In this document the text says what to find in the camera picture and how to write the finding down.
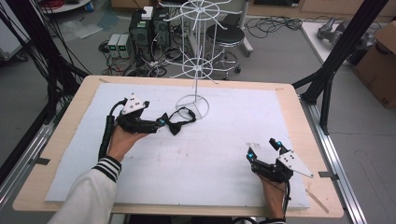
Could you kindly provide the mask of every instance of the cardboard box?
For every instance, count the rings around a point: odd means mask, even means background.
[[[386,108],[396,108],[396,21],[375,33],[377,43],[354,68],[355,74]]]
[[[111,0],[112,7],[143,8],[149,7],[150,3],[150,0]]]

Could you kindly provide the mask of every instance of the power supply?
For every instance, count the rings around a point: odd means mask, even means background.
[[[107,43],[108,49],[110,50],[111,57],[119,58],[119,50],[117,48],[117,44],[119,43],[121,35],[112,35],[110,40]]]
[[[137,63],[144,63],[153,61],[151,54],[151,44],[154,38],[154,28],[151,21],[142,20],[142,12],[136,11],[131,18],[129,26],[129,34],[132,40],[132,48],[134,50],[134,57]]]
[[[129,58],[132,53],[131,37],[129,35],[121,35],[117,48],[121,58]]]
[[[154,23],[154,35],[157,39],[157,47],[161,47],[163,50],[171,47],[169,21],[163,20],[168,18],[169,7],[154,9],[154,15],[152,17]]]

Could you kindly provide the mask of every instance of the white plastic part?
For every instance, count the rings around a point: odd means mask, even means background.
[[[142,20],[143,21],[150,21],[153,14],[153,7],[143,7],[146,13],[142,13]]]
[[[287,166],[292,171],[300,173],[302,175],[306,175],[308,177],[313,178],[314,175],[312,172],[306,167],[304,162],[300,159],[300,157],[294,151],[289,151],[285,154],[280,155],[277,158],[280,162],[282,162],[285,166]]]
[[[122,109],[121,114],[126,115],[132,113],[136,110],[145,108],[146,105],[143,101],[141,101],[134,93],[131,93],[131,96],[128,98],[128,101],[125,104],[125,107]]]

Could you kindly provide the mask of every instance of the black metal frame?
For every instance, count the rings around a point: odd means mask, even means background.
[[[60,101],[59,89],[57,89],[58,83],[62,85],[63,95],[74,95],[78,88],[79,83],[76,81],[76,77],[86,77],[89,74],[75,67],[73,64],[68,62],[57,49],[55,43],[52,41],[52,37],[48,29],[44,26],[43,21],[37,15],[33,3],[30,0],[6,0],[8,6],[13,11],[15,16],[20,21],[26,33],[30,36],[33,45],[39,54],[42,55],[45,61],[44,71],[48,74],[46,80],[48,82],[48,103],[43,108],[35,122],[31,125],[29,130],[23,136],[21,141],[17,144],[11,154],[7,157],[7,160],[0,167],[0,186],[7,178],[15,164],[20,159],[25,149],[29,146],[36,133],[44,123],[49,123],[56,114],[56,106]],[[30,45],[26,44],[23,39],[19,36],[11,21],[7,15],[0,11],[0,19],[8,27],[10,32],[16,36],[26,52],[32,57],[36,58]]]
[[[294,89],[297,89],[312,82],[308,90],[301,95],[301,100],[306,101],[309,105],[315,105],[318,97],[323,92],[320,127],[327,135],[329,134],[327,125],[332,94],[332,80],[344,60],[355,48],[355,44],[358,43],[387,2],[388,0],[363,1],[361,7],[319,70],[292,84]]]

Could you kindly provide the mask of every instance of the black tape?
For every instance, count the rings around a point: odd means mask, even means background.
[[[322,171],[322,172],[318,172],[318,173],[319,173],[319,176],[322,178],[329,177],[331,180],[339,180],[340,179],[338,174],[332,174],[331,172]]]
[[[45,158],[38,158],[37,160],[35,160],[35,164],[40,164],[40,165],[48,165],[49,162],[50,160]]]

